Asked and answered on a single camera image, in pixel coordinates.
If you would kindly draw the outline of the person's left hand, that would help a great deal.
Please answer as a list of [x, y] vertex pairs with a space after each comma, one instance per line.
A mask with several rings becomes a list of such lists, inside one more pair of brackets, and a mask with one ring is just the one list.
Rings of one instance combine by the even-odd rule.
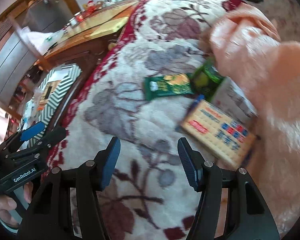
[[[30, 204], [32, 200], [33, 183], [30, 181], [24, 186], [24, 199]], [[18, 222], [11, 216], [9, 211], [15, 210], [17, 207], [16, 202], [9, 196], [0, 196], [0, 219], [8, 226], [12, 228], [18, 227]]]

